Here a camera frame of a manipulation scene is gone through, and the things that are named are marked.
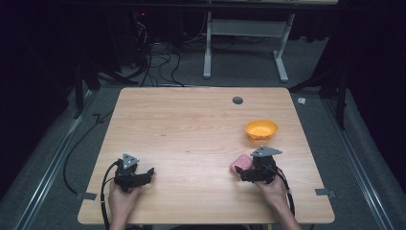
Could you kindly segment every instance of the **wooden table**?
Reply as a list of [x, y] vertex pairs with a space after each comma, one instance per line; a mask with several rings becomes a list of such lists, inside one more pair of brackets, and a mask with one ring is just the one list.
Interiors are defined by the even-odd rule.
[[[269, 141], [250, 141], [244, 127], [256, 119], [273, 120], [279, 131]], [[292, 189], [298, 222], [334, 221], [328, 198], [315, 193], [324, 185], [286, 89], [126, 88], [87, 189], [98, 197], [83, 201], [79, 222], [102, 223], [102, 177], [124, 152], [140, 159], [137, 173], [155, 168], [131, 223], [276, 222], [257, 186], [229, 171], [234, 160], [260, 145], [283, 151], [274, 159]]]

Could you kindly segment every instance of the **pink object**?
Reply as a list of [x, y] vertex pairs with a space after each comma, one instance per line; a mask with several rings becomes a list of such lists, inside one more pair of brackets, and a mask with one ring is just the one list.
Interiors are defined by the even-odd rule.
[[252, 160], [249, 156], [242, 154], [233, 164], [230, 166], [230, 171], [239, 177], [236, 171], [236, 166], [242, 168], [243, 170], [249, 170], [253, 166]]

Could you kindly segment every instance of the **orange bowl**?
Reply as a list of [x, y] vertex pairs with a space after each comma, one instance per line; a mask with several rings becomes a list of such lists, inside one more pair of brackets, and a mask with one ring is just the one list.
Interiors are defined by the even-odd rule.
[[278, 126], [269, 120], [255, 120], [245, 126], [245, 132], [253, 140], [267, 140], [278, 131]]

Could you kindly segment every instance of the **metal rail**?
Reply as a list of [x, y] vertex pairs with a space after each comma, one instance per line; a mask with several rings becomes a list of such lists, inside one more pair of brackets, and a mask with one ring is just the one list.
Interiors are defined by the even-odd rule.
[[352, 147], [352, 144], [350, 142], [347, 133], [343, 129], [341, 129], [340, 125], [335, 120], [335, 111], [333, 105], [331, 104], [331, 101], [322, 100], [322, 103], [325, 106], [325, 109], [331, 121], [334, 123], [334, 126], [338, 134], [340, 135], [341, 141], [343, 142], [346, 148], [347, 158], [349, 159], [350, 166], [352, 168], [356, 180], [358, 181], [361, 191], [364, 194], [365, 199], [370, 205], [376, 223], [379, 225], [380, 229], [385, 230], [394, 229], [394, 226], [392, 225], [392, 222], [389, 219], [389, 216], [382, 205], [379, 194], [376, 192], [375, 187], [368, 178], [368, 175], [365, 172], [361, 161], [358, 159], [358, 156], [356, 155], [356, 152]]
[[69, 7], [115, 7], [138, 8], [143, 10], [181, 10], [199, 12], [338, 12], [356, 13], [370, 8], [369, 5], [347, 7], [326, 4], [294, 3], [139, 3], [136, 1], [102, 1], [102, 0], [61, 0], [60, 6]]
[[89, 104], [94, 99], [94, 94], [91, 93], [89, 90], [86, 94], [86, 104], [84, 105], [84, 109], [82, 110], [82, 114], [73, 121], [71, 127], [63, 137], [59, 147], [56, 150], [56, 154], [51, 161], [47, 171], [45, 172], [44, 176], [42, 177], [41, 181], [39, 182], [29, 204], [27, 205], [24, 213], [20, 216], [17, 223], [14, 225], [13, 229], [20, 230], [20, 229], [30, 229], [33, 221], [38, 213], [39, 209], [42, 206], [42, 203], [47, 196], [49, 190], [51, 189], [52, 184], [56, 178], [57, 172], [59, 171], [60, 167], [63, 165], [63, 162], [67, 156], [67, 148], [72, 141], [72, 138], [78, 129], [78, 126], [83, 119], [83, 113], [86, 111]]

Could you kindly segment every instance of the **human hand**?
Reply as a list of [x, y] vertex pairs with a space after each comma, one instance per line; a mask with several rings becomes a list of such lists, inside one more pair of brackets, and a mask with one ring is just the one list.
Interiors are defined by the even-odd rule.
[[142, 187], [134, 188], [130, 193], [123, 192], [122, 188], [110, 181], [110, 195], [108, 197], [108, 204], [111, 211], [111, 230], [125, 229], [127, 220], [135, 206], [137, 197], [141, 192]]
[[271, 208], [275, 209], [277, 205], [287, 205], [286, 187], [278, 175], [275, 175], [274, 180], [270, 184], [266, 184], [264, 181], [256, 181], [255, 184], [259, 187]]
[[281, 224], [282, 229], [302, 229], [287, 205], [286, 187], [278, 175], [275, 175], [274, 180], [270, 184], [266, 184], [264, 181], [257, 181], [255, 184], [259, 187], [266, 202]]

